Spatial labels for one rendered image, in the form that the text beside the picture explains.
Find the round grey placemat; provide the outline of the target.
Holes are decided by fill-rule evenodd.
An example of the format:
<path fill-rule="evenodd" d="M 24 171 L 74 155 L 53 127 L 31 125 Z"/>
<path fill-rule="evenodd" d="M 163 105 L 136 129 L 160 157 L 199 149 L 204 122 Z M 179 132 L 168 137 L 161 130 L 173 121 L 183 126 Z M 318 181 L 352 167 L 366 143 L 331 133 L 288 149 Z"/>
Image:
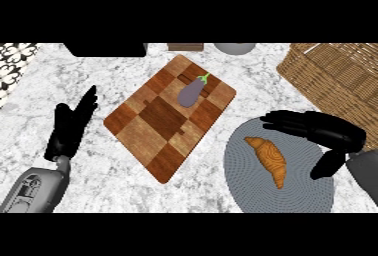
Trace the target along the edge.
<path fill-rule="evenodd" d="M 270 140 L 287 160 L 284 188 L 278 189 L 245 137 Z M 334 179 L 310 178 L 323 153 L 306 138 L 263 128 L 256 118 L 241 124 L 227 141 L 223 167 L 230 194 L 245 213 L 329 213 Z"/>

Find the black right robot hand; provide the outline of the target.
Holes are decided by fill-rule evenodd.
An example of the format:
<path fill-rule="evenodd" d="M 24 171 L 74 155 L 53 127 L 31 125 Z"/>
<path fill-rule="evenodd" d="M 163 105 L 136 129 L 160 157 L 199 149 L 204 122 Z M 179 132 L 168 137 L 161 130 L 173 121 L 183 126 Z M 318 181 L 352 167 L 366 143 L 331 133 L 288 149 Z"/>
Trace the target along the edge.
<path fill-rule="evenodd" d="M 346 154 L 363 149 L 365 130 L 337 116 L 316 111 L 300 113 L 278 110 L 269 112 L 260 120 L 264 129 L 303 137 L 328 148 L 310 172 L 313 180 L 331 177 L 346 163 Z"/>

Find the golden brown croissant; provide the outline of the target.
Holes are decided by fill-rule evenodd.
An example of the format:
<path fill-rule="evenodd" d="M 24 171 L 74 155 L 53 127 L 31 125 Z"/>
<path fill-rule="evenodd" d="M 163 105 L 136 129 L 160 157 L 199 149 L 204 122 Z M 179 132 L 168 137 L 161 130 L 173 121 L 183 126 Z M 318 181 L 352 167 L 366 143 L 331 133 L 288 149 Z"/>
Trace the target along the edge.
<path fill-rule="evenodd" d="M 244 140 L 253 147 L 257 159 L 272 175 L 276 188 L 282 189 L 287 178 L 287 160 L 275 143 L 260 137 L 245 137 Z"/>

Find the small brown wooden block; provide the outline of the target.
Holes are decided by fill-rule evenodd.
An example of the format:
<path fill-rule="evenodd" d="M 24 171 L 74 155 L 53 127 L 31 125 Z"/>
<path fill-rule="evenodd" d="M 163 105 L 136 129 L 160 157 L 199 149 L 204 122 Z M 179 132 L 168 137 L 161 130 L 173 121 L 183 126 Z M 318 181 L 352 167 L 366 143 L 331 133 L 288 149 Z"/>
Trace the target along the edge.
<path fill-rule="evenodd" d="M 168 51 L 202 51 L 204 43 L 167 43 Z"/>

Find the grey round bowl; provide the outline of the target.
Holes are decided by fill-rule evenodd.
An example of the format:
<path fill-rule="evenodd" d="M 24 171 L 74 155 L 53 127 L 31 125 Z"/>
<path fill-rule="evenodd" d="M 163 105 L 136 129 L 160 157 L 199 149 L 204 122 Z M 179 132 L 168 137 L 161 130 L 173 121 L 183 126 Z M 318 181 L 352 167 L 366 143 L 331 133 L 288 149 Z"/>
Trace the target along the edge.
<path fill-rule="evenodd" d="M 229 55 L 244 55 L 256 48 L 254 43 L 216 43 L 214 46 Z"/>

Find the purple eggplant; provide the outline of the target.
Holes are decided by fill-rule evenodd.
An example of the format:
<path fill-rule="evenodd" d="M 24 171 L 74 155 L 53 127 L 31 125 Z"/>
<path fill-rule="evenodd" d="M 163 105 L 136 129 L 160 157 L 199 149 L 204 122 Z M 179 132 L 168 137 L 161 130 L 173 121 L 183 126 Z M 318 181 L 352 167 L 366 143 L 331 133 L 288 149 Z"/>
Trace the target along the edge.
<path fill-rule="evenodd" d="M 198 76 L 189 85 L 180 90 L 177 102 L 183 107 L 189 108 L 195 104 L 204 86 L 207 85 L 208 76 L 210 74 Z"/>

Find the brown wicker basket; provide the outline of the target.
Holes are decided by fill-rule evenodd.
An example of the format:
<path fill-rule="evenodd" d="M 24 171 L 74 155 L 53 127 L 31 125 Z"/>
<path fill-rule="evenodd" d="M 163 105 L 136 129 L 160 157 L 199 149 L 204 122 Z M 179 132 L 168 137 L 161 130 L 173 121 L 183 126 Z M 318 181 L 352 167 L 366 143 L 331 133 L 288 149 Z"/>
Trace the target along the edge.
<path fill-rule="evenodd" d="M 378 43 L 292 43 L 278 73 L 318 109 L 366 131 L 378 149 Z"/>

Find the checkered wooden cutting board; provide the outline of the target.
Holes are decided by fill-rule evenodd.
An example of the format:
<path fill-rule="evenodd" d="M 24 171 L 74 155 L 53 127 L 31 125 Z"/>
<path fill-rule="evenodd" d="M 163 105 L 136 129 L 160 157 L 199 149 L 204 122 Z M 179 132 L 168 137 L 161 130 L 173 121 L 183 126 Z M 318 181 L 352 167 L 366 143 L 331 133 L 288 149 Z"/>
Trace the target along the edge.
<path fill-rule="evenodd" d="M 207 85 L 194 106 L 180 90 L 198 76 Z M 179 55 L 103 120 L 103 125 L 160 183 L 167 183 L 236 95 L 236 90 Z"/>

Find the black and white patterned panel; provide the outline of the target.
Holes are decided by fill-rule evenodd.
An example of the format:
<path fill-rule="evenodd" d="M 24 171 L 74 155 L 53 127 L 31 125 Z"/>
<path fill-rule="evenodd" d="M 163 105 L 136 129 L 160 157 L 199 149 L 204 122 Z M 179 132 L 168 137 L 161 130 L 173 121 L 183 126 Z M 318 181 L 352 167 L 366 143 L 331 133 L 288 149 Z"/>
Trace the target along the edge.
<path fill-rule="evenodd" d="M 38 48 L 38 43 L 0 43 L 0 108 L 7 103 Z"/>

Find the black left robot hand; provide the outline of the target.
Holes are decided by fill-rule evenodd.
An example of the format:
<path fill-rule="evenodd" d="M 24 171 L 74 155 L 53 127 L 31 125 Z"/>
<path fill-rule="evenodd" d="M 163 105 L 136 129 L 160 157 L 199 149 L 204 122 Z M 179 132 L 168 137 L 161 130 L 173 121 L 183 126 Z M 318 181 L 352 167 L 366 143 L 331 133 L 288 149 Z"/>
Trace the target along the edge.
<path fill-rule="evenodd" d="M 75 156 L 84 129 L 98 108 L 96 86 L 87 90 L 75 109 L 65 103 L 55 107 L 53 132 L 49 138 L 44 159 L 55 162 L 61 156 Z"/>

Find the black appliance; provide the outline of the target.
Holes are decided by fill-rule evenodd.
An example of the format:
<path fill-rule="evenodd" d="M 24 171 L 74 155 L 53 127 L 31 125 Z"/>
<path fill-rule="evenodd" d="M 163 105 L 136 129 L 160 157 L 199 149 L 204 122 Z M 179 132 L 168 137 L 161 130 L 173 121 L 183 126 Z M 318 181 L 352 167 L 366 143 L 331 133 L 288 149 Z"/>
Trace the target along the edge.
<path fill-rule="evenodd" d="M 146 43 L 65 43 L 75 57 L 145 57 Z"/>

